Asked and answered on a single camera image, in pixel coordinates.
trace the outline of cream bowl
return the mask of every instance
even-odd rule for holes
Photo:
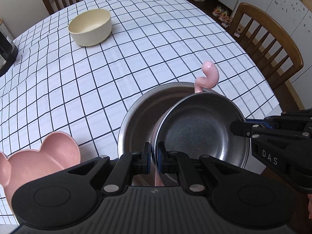
[[[104,9],[83,12],[70,22],[68,31],[78,45],[96,45],[105,40],[112,31],[110,12]]]

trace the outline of pink bowl ear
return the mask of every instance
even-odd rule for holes
[[[80,151],[77,143],[67,133],[52,132],[44,139],[40,151],[48,154],[64,169],[80,163]]]
[[[0,151],[0,184],[5,187],[10,181],[11,164],[7,160],[7,155]]]

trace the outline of black container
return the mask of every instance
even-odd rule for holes
[[[0,32],[0,55],[6,61],[0,69],[0,76],[3,76],[15,62],[18,55],[18,48],[14,44],[11,45],[2,32]]]

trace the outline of table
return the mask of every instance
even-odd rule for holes
[[[112,34],[80,47],[67,26],[82,12],[105,8]],[[20,35],[15,64],[0,78],[0,150],[39,149],[61,130],[80,146],[82,161],[117,158],[118,133],[131,105],[164,83],[194,82],[201,64],[213,61],[215,91],[247,118],[264,118],[278,101],[235,40],[186,0],[85,0],[39,22]],[[0,190],[0,224],[16,224]]]

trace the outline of pink squishy toy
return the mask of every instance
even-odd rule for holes
[[[77,143],[61,131],[47,135],[39,150],[23,149],[10,157],[0,152],[0,184],[10,208],[14,192],[22,185],[79,163]]]
[[[206,77],[200,76],[195,80],[195,93],[202,92],[202,88],[212,89],[219,82],[219,71],[211,61],[205,61],[202,65],[202,72]]]

